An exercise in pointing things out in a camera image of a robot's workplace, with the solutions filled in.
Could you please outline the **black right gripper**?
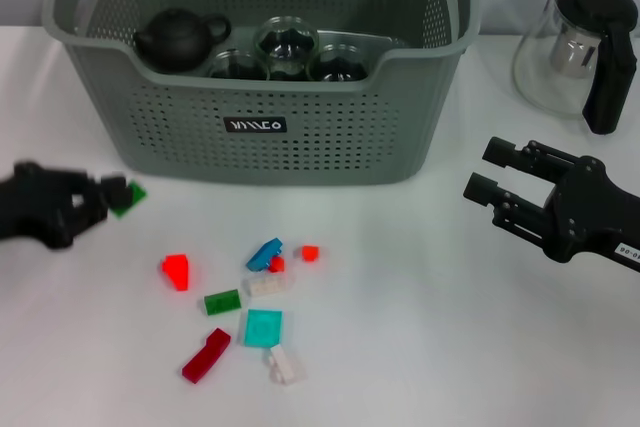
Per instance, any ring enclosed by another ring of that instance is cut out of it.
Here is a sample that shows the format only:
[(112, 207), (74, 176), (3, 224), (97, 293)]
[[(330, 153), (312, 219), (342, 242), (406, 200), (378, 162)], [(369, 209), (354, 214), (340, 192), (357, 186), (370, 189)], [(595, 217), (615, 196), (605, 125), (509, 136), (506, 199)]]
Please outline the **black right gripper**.
[(531, 140), (522, 149), (492, 137), (482, 159), (548, 182), (557, 182), (541, 207), (472, 173), (463, 197), (493, 207), (494, 226), (522, 238), (550, 259), (567, 263), (594, 253), (639, 270), (639, 198), (616, 186), (600, 160), (571, 154)]

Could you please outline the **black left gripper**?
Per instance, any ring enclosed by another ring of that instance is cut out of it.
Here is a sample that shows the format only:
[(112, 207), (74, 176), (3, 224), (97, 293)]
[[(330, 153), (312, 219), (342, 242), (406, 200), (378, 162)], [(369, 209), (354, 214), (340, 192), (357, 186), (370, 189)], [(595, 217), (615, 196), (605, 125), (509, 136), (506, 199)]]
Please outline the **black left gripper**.
[(56, 250), (104, 221), (108, 208), (128, 206), (122, 175), (93, 177), (84, 171), (18, 162), (1, 182), (1, 238), (28, 237)]

